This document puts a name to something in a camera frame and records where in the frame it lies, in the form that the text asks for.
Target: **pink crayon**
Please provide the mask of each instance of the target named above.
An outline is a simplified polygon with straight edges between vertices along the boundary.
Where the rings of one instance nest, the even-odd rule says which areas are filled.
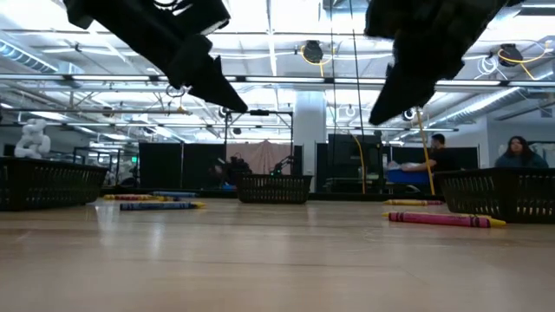
[[[386,212],[382,215],[384,217],[387,217],[389,221],[393,222],[408,222],[419,224],[440,224],[480,228],[498,227],[506,224],[505,221],[492,218],[461,215],[442,215],[412,212]]]

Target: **person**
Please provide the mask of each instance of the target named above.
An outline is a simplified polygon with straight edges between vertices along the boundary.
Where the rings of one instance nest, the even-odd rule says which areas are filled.
[[[454,153],[445,148],[445,136],[437,133],[432,135],[430,143],[432,151],[429,154],[429,164],[432,172],[447,172],[460,170],[459,163]],[[426,163],[417,166],[401,166],[404,172],[424,172],[428,170]]]
[[[513,136],[507,145],[505,153],[495,161],[496,168],[549,168],[523,137]]]

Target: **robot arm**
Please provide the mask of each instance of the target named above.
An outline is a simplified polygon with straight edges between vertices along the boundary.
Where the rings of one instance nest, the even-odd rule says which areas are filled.
[[[412,107],[423,107],[435,83],[453,79],[461,60],[505,6],[524,0],[372,0],[366,36],[393,39],[390,70],[369,122],[380,125]]]
[[[221,0],[63,0],[68,19],[87,29],[96,20],[138,54],[162,70],[174,88],[246,112],[247,106],[223,76],[221,60],[208,52],[205,35],[228,24]]]

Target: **black shirt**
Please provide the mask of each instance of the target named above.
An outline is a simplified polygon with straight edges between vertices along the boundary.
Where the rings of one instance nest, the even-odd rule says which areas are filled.
[[[432,167],[434,172],[460,170],[459,162],[455,158],[454,153],[447,148],[433,150],[430,153],[430,159],[436,162],[435,166]]]

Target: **crayon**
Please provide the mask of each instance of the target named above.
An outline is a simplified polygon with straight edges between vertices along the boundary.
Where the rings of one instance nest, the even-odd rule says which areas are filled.
[[[204,206],[204,203],[125,203],[120,204],[120,211],[186,210]]]
[[[506,224],[505,221],[492,218],[461,216],[456,214],[446,215],[433,213],[386,212],[383,213],[382,216],[393,222],[455,225],[480,228],[500,227]]]
[[[440,200],[413,200],[413,199],[390,199],[384,202],[385,205],[443,205]]]
[[[196,198],[199,196],[199,194],[193,193],[193,192],[163,192],[163,191],[153,192],[153,195],[162,196],[162,197],[173,197],[173,198]]]
[[[106,200],[156,200],[152,195],[106,195]]]

